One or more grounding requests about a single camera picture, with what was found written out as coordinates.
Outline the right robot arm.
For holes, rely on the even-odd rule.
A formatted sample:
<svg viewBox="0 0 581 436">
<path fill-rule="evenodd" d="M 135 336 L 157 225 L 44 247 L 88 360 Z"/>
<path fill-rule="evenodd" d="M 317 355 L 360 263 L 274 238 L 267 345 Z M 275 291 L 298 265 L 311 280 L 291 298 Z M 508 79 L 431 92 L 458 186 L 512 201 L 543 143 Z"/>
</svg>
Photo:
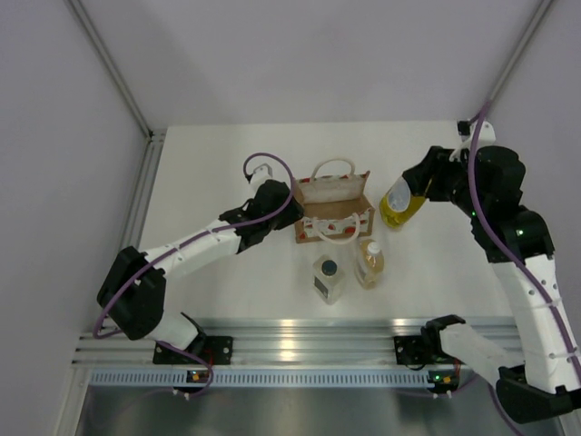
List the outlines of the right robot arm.
<svg viewBox="0 0 581 436">
<path fill-rule="evenodd" d="M 452 203 L 469 217 L 474 239 L 508 298 L 524 357 L 509 355 L 457 315 L 427 322 L 422 349 L 431 360 L 467 364 L 520 424 L 580 407 L 580 350 L 559 294 L 547 224 L 521 203 L 525 174 L 517 153 L 497 145 L 463 150 L 459 157 L 433 146 L 402 174 L 412 196 Z"/>
</svg>

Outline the grey cap clear bottle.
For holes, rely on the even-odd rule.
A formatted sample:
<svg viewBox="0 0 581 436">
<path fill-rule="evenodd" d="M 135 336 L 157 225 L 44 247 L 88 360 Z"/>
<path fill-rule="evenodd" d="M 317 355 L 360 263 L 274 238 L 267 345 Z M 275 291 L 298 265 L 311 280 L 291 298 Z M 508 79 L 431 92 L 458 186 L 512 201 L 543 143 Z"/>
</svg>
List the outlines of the grey cap clear bottle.
<svg viewBox="0 0 581 436">
<path fill-rule="evenodd" d="M 312 285 L 328 305 L 335 304 L 343 294 L 345 282 L 343 270 L 328 255 L 322 255 L 313 264 Z"/>
</svg>

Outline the burlap watermelon canvas bag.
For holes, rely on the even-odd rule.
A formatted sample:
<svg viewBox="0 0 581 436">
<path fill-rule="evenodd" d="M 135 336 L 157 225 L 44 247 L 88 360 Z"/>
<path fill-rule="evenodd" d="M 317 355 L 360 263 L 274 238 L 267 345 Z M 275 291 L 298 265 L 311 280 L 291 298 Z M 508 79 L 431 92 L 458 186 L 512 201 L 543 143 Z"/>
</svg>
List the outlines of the burlap watermelon canvas bag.
<svg viewBox="0 0 581 436">
<path fill-rule="evenodd" d="M 349 166 L 346 173 L 320 175 L 331 163 Z M 294 224 L 295 242 L 350 244 L 372 235 L 375 208 L 365 195 L 370 172 L 357 173 L 355 163 L 345 157 L 322 161 L 308 177 L 294 181 L 295 199 L 303 217 Z"/>
</svg>

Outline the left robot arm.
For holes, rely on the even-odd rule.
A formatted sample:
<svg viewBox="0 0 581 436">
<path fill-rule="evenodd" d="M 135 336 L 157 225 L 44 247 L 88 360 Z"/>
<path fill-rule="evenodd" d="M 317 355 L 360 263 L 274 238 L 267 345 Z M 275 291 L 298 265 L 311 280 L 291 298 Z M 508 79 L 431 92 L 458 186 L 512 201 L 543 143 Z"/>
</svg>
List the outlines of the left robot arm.
<svg viewBox="0 0 581 436">
<path fill-rule="evenodd" d="M 242 206 L 222 213 L 197 233 L 143 252 L 133 246 L 122 249 L 96 301 L 128 339 L 162 342 L 184 362 L 198 361 L 205 351 L 202 328 L 184 313 L 165 311 L 168 281 L 242 253 L 303 214 L 286 183 L 267 180 Z"/>
</svg>

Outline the red cap yellow bottle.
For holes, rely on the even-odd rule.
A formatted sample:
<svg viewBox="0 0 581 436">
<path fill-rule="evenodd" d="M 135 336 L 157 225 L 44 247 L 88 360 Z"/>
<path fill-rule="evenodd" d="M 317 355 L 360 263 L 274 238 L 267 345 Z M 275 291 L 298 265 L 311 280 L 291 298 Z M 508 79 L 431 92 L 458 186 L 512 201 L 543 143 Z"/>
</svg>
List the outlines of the red cap yellow bottle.
<svg viewBox="0 0 581 436">
<path fill-rule="evenodd" d="M 425 201 L 426 197 L 413 194 L 408 182 L 400 176 L 379 202 L 381 220 L 390 229 L 398 230 L 419 211 Z"/>
</svg>

